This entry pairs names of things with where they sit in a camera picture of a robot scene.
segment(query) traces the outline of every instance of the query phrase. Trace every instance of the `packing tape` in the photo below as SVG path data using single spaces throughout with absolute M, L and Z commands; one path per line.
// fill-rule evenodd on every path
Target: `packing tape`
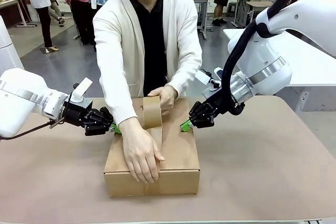
M 162 116 L 160 107 L 160 97 L 143 98 L 143 120 L 144 129 L 154 138 L 161 150 L 162 143 Z M 158 170 L 160 162 L 156 160 Z

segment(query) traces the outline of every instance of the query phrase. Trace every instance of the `cardboard box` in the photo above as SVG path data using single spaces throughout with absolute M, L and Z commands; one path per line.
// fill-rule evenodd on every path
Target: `cardboard box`
M 133 99 L 133 106 L 143 125 L 142 98 Z M 197 194 L 200 164 L 193 131 L 181 132 L 180 124 L 189 115 L 185 98 L 175 101 L 170 115 L 162 117 L 161 152 L 165 161 L 160 163 L 159 180 L 152 184 L 137 182 L 126 165 L 122 136 L 115 135 L 106 161 L 104 178 L 110 196 L 155 194 Z

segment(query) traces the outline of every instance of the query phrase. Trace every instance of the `sleeve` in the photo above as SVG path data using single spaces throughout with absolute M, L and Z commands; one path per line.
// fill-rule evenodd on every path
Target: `sleeve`
M 194 80 L 202 65 L 202 49 L 197 33 L 198 15 L 193 0 L 189 0 L 187 13 L 182 18 L 184 18 L 182 28 L 177 35 L 177 46 L 180 50 L 178 69 L 168 83 L 178 92 L 179 96 Z
M 105 13 L 105 17 L 102 17 L 104 12 L 106 10 L 100 10 L 100 15 L 93 19 L 97 63 L 101 74 L 99 82 L 105 102 L 119 125 L 128 118 L 136 117 L 136 113 L 123 70 L 121 28 L 113 14 Z

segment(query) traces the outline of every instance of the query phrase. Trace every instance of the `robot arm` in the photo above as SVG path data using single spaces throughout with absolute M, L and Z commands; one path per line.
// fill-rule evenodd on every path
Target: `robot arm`
M 219 69 L 217 74 L 222 86 L 203 91 L 206 101 L 194 104 L 189 120 L 181 125 L 182 131 L 191 126 L 211 127 L 219 114 L 230 112 L 239 115 L 244 109 L 244 102 L 256 93 L 272 95 L 287 86 L 291 69 L 268 42 L 270 37 L 281 34 L 287 28 L 302 32 L 336 55 L 330 29 L 336 26 L 333 18 L 336 6 L 330 4 L 335 1 L 300 0 L 283 8 L 288 0 L 277 0 L 274 6 L 260 13 L 241 36 L 235 36 L 229 42 L 230 56 L 224 69 Z M 241 71 L 232 75 L 235 65 Z
M 107 108 L 93 109 L 92 101 L 83 97 L 91 84 L 92 81 L 85 78 L 67 95 L 48 88 L 37 74 L 21 68 L 6 70 L 0 77 L 0 140 L 14 139 L 40 129 L 41 126 L 14 136 L 32 112 L 49 119 L 49 123 L 42 126 L 51 125 L 52 128 L 66 122 L 83 127 L 86 136 L 111 131 L 119 133 Z

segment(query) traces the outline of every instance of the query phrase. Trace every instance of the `hand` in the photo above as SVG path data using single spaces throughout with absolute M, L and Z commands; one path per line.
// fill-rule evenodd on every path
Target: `hand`
M 127 166 L 133 178 L 153 183 L 159 178 L 155 158 L 164 161 L 155 140 L 145 131 L 137 118 L 129 118 L 119 124 L 123 137 L 123 149 Z
M 174 107 L 177 98 L 177 91 L 170 85 L 154 89 L 148 94 L 149 97 L 160 96 L 160 107 L 162 115 L 168 114 Z

